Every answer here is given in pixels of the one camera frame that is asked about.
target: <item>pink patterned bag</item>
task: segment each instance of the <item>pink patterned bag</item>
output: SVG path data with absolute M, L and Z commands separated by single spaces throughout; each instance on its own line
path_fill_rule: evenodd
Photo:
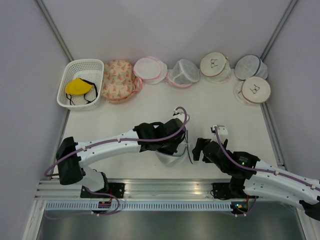
M 110 103 L 119 104 L 131 99 L 141 91 L 143 84 L 134 74 L 126 60 L 112 60 L 104 65 L 101 95 Z

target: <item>yellow cloth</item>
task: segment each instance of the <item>yellow cloth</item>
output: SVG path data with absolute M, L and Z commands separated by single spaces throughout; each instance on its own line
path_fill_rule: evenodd
M 76 78 L 67 84 L 65 93 L 69 95 L 79 96 L 84 95 L 92 88 L 91 84 L 84 82 L 81 78 Z

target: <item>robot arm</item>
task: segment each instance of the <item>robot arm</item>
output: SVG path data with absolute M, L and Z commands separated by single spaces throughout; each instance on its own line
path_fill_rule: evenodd
M 57 161 L 66 157 L 57 164 L 60 184 L 78 183 L 92 192 L 106 193 L 109 190 L 106 175 L 88 165 L 120 154 L 144 151 L 173 155 L 185 138 L 188 117 L 185 111 L 176 110 L 166 123 L 141 123 L 128 132 L 102 140 L 75 142 L 73 137 L 65 138 L 56 154 Z
M 228 140 L 222 144 L 219 135 L 227 135 L 224 126 L 214 126 L 212 133 L 217 142 L 198 138 L 193 150 L 199 160 L 214 163 L 223 172 L 232 176 L 229 189 L 235 198 L 259 196 L 278 200 L 305 210 L 305 213 L 320 221 L 320 181 L 302 177 L 278 167 L 271 166 L 247 152 L 231 152 L 226 149 Z

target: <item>perforated metal strip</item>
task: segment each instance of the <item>perforated metal strip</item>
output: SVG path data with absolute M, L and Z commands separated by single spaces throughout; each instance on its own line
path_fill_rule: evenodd
M 99 211 L 98 201 L 47 201 L 45 210 Z M 110 211 L 117 207 L 112 201 Z M 232 211 L 230 201 L 124 201 L 119 211 Z

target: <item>table surface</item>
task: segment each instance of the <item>table surface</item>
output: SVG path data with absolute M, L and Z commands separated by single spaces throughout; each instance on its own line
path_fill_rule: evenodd
M 224 125 L 228 130 L 228 147 L 244 151 L 277 166 L 267 127 L 259 105 L 245 106 L 238 102 L 233 88 L 238 82 L 233 72 L 224 84 L 204 79 L 187 89 L 175 88 L 164 81 L 144 84 L 131 100 L 112 104 L 102 97 L 99 106 L 90 111 L 71 111 L 64 138 L 76 142 L 116 136 L 141 123 L 167 122 L 173 109 L 182 106 L 190 114 L 186 125 L 191 142 L 211 139 L 210 127 Z M 112 179 L 228 179 L 215 164 L 188 159 L 172 167 L 163 165 L 152 151 L 128 153 L 103 159 L 90 165 Z

